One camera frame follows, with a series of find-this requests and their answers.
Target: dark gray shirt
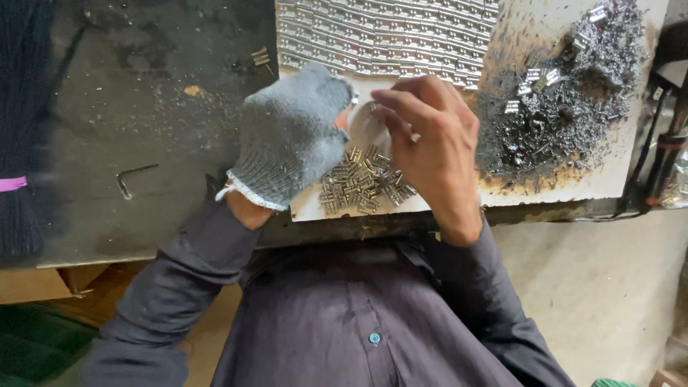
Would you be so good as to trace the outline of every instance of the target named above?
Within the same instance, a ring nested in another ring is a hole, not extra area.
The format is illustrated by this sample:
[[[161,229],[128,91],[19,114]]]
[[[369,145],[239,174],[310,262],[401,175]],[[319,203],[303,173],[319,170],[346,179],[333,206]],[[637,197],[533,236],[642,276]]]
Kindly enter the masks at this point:
[[[420,236],[282,249],[249,265],[258,235],[224,203],[206,205],[118,301],[83,384],[181,386],[177,345],[241,280],[212,386],[574,385],[524,315],[486,223],[467,248]]]

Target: dust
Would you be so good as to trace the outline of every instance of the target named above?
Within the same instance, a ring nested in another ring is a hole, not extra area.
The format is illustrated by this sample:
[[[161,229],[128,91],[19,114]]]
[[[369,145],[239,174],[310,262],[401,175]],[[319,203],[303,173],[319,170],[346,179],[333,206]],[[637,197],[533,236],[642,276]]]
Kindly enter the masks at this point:
[[[632,0],[613,0],[607,18],[593,23],[585,14],[564,37],[561,54],[537,68],[560,69],[563,81],[541,93],[519,96],[525,70],[504,70],[494,85],[476,94],[483,129],[477,163],[483,176],[524,182],[568,165],[594,169],[608,153],[605,140],[616,122],[626,119],[638,78],[643,13]],[[577,35],[587,48],[573,46]],[[505,114],[507,101],[519,111]]]

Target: gray knit glove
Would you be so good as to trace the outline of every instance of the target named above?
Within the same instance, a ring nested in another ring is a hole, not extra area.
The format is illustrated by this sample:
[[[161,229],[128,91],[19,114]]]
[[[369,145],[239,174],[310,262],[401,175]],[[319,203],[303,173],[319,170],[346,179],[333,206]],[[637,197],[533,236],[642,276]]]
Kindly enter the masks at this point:
[[[241,154],[227,171],[232,183],[216,200],[239,191],[256,205],[286,210],[341,159],[349,136],[334,121],[353,96],[318,63],[249,96],[241,107]]]

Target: white work surface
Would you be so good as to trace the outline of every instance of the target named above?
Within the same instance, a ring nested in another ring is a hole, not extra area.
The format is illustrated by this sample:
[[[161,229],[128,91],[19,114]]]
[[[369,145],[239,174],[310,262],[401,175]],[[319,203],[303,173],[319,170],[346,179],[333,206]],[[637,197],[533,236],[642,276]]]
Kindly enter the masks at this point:
[[[541,48],[543,59],[556,56],[555,46],[568,31],[571,23],[579,20],[585,12],[599,3],[599,0],[579,1],[536,1],[531,0],[504,0],[502,12],[493,28],[493,41],[488,46],[485,55],[483,75],[478,87],[486,84],[487,74],[499,74],[508,68],[511,63],[524,63],[525,57],[533,48]],[[639,42],[646,50],[650,59],[654,57],[656,38],[663,24],[668,0],[638,0],[638,8],[646,11],[643,25],[646,29],[644,39]],[[507,39],[498,41],[496,36],[507,36]],[[647,83],[649,68],[652,61],[645,61],[641,65],[641,75],[636,85],[636,95],[641,96]],[[291,67],[280,65],[279,75],[288,76],[295,70]],[[389,88],[398,79],[369,77],[364,78],[353,74],[345,75],[345,78],[354,86],[360,94],[359,104],[350,115],[351,141],[347,147],[362,147],[365,149],[374,143],[380,147],[380,152],[389,155],[389,134],[386,129],[370,116],[367,102],[371,100],[370,91],[374,89]],[[603,166],[593,171],[579,171],[572,167],[561,167],[560,178],[555,184],[552,181],[528,182],[526,185],[518,185],[509,190],[502,189],[504,182],[492,179],[488,184],[485,180],[478,179],[478,191],[482,204],[485,206],[508,206],[530,204],[539,202],[557,202],[568,200],[583,200],[597,198],[618,198],[623,192],[623,186],[630,163],[632,148],[637,130],[638,117],[641,112],[642,101],[640,97],[631,102],[630,113],[626,121],[621,121],[618,127],[612,129],[609,138],[609,150],[605,152]],[[333,216],[326,216],[320,206],[319,194],[321,183],[317,183],[306,189],[291,203],[292,219],[295,222],[304,220],[319,220],[325,218],[338,218],[344,214],[350,216],[364,216],[355,207],[339,211]],[[420,197],[414,196],[399,207],[394,207],[386,198],[377,198],[381,203],[377,214],[425,211],[429,207]]]

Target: worker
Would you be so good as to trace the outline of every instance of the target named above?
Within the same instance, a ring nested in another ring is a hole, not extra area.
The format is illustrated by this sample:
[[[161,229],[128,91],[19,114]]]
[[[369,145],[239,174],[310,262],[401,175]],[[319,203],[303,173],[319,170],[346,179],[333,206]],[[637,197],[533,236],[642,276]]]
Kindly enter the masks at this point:
[[[244,101],[241,154],[220,201],[134,278],[93,342],[84,386],[181,386],[180,342],[235,283],[243,298],[212,386],[574,386],[524,315],[482,217],[478,119],[435,76],[371,95],[441,242],[418,233],[251,259],[261,227],[331,170],[348,140],[336,123],[351,87],[307,65]]]

